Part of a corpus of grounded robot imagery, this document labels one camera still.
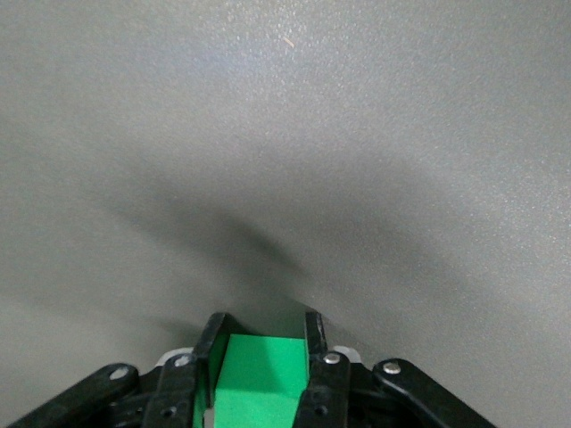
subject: gray surface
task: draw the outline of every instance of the gray surface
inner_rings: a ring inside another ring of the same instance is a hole
[[[540,3],[2,2],[0,424],[307,305],[567,427],[571,4]]]

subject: white plastic part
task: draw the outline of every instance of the white plastic part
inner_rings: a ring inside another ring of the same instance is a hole
[[[178,348],[177,350],[170,350],[168,352],[165,352],[164,354],[162,354],[162,357],[159,358],[159,361],[157,361],[157,364],[155,364],[154,366],[155,367],[164,366],[164,363],[166,363],[169,358],[172,358],[178,354],[191,354],[193,349],[194,348]]]
[[[344,354],[352,363],[361,362],[360,354],[354,348],[348,348],[346,346],[334,346],[333,350]]]

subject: screw head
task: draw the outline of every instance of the screw head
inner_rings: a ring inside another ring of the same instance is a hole
[[[175,359],[175,367],[186,366],[188,363],[190,363],[190,357],[188,355],[181,355]]]
[[[325,357],[323,357],[323,360],[328,364],[337,364],[339,361],[341,361],[341,357],[339,354],[329,352]]]
[[[383,364],[383,371],[388,375],[397,375],[401,372],[401,366],[395,361],[389,361]]]
[[[109,379],[112,381],[116,381],[117,379],[121,379],[125,377],[128,373],[128,368],[126,367],[119,367],[113,373],[109,375]]]
[[[169,419],[170,417],[174,417],[174,415],[176,413],[177,413],[177,408],[172,406],[172,407],[164,408],[161,411],[161,416],[164,417],[165,419]]]

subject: green block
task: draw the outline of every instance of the green block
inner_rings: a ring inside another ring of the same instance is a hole
[[[230,336],[216,386],[215,428],[291,428],[307,387],[304,339]]]

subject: green foam block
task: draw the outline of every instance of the green foam block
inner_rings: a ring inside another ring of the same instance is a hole
[[[304,339],[230,336],[216,386],[215,428],[291,428],[307,387]]]

